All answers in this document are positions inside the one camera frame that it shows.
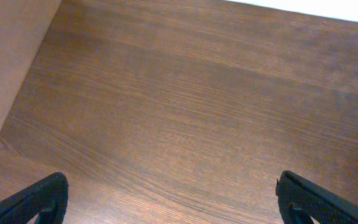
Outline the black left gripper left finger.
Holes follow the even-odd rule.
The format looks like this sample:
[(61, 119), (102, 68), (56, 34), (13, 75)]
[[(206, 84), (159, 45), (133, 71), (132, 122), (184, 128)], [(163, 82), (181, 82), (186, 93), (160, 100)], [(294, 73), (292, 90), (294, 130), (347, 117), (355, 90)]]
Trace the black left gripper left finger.
[(68, 206), (68, 181), (61, 172), (0, 201), (0, 223), (62, 224)]

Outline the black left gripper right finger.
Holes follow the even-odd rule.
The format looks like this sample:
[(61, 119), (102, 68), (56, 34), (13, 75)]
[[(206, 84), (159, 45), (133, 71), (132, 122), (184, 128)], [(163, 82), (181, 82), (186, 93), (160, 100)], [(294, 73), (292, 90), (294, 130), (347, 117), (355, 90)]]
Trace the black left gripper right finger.
[(285, 170), (275, 188), (285, 224), (358, 224), (358, 206)]

